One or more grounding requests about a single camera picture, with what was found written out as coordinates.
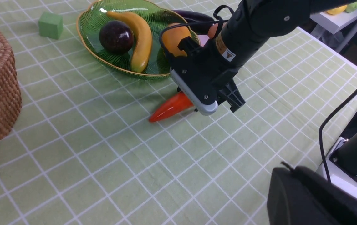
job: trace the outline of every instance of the plum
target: plum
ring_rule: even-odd
[[[132,48],[134,34],[126,23],[112,20],[99,31],[99,41],[110,53],[124,54]]]

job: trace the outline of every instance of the orange carrot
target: orange carrot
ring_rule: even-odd
[[[149,118],[151,123],[174,116],[175,114],[193,106],[188,97],[180,91],[161,105]]]

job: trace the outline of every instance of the glass plate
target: glass plate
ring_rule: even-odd
[[[144,18],[152,31],[152,50],[147,68],[142,73],[130,71],[130,58],[135,47],[123,55],[111,54],[99,41],[101,27],[110,20],[106,12],[131,11]],[[77,18],[77,31],[85,48],[102,64],[133,75],[140,79],[157,79],[170,75],[170,65],[159,43],[159,34],[171,23],[187,23],[177,13],[162,9],[146,0],[100,0],[93,3],[87,11]],[[190,29],[192,38],[199,42],[197,35]]]

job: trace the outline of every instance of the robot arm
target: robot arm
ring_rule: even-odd
[[[173,57],[161,43],[171,77],[201,114],[213,114],[224,101],[234,112],[245,101],[233,77],[269,38],[292,32],[311,14],[354,2],[357,0],[242,0],[221,32],[204,47],[190,37],[181,41],[178,48],[186,57]]]

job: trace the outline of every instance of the table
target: table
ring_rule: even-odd
[[[337,33],[344,27],[348,26],[352,22],[357,20],[357,10],[352,13],[342,12],[338,15],[330,15],[326,12],[317,13],[311,15],[310,18],[317,23],[316,27],[311,32],[312,36],[316,37],[318,40],[322,37],[323,33],[327,30],[332,34]],[[336,52],[340,52],[346,46],[346,44],[352,39],[352,37],[357,32],[357,23],[350,30],[344,40],[336,48]]]
[[[154,0],[212,14],[236,0]],[[150,124],[176,92],[101,66],[75,29],[85,0],[0,0],[23,108],[0,141],[0,225],[266,225],[271,171],[316,169],[317,130],[357,87],[357,67],[301,29],[270,39],[235,77],[247,104],[209,117],[183,112]],[[43,11],[61,14],[60,40],[38,36]],[[324,130],[326,151],[357,97]]]

